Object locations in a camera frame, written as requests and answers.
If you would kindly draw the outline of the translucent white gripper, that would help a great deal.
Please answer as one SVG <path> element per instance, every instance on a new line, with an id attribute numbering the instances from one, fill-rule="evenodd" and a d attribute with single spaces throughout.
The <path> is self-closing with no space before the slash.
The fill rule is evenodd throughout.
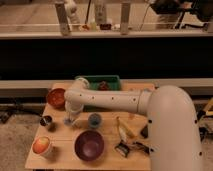
<path id="1" fill-rule="evenodd" d="M 77 109 L 77 110 L 72 110 L 71 108 L 67 109 L 68 113 L 68 118 L 79 118 L 80 114 L 82 113 L 83 109 Z"/>

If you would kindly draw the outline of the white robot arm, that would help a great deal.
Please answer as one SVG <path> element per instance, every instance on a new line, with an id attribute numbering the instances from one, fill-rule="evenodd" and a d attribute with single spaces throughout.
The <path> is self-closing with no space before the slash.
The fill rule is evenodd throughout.
<path id="1" fill-rule="evenodd" d="M 76 120 L 86 105 L 145 115 L 152 171 L 203 171 L 198 118 L 183 89 L 165 85 L 153 91 L 97 91 L 80 77 L 65 91 L 69 118 Z"/>

